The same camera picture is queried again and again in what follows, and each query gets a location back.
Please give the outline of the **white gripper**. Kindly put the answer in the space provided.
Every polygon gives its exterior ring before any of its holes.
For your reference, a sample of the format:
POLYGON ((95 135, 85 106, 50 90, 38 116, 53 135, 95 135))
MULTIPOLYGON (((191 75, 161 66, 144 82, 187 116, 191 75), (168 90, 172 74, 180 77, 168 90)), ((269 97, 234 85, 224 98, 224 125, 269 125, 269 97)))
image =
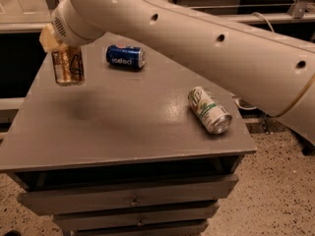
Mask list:
POLYGON ((39 42, 45 52, 81 46, 94 42, 104 31, 87 23, 74 9, 70 0, 61 1, 51 15, 52 24, 41 31, 39 42))

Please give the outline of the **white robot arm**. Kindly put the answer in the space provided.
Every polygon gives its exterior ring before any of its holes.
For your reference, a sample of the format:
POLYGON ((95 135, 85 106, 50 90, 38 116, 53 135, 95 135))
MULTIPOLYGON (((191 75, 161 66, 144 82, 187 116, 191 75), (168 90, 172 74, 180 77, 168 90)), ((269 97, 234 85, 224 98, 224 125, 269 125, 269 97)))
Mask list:
POLYGON ((111 32, 174 60, 315 144, 315 45, 164 0, 63 0, 39 37, 45 51, 111 32))

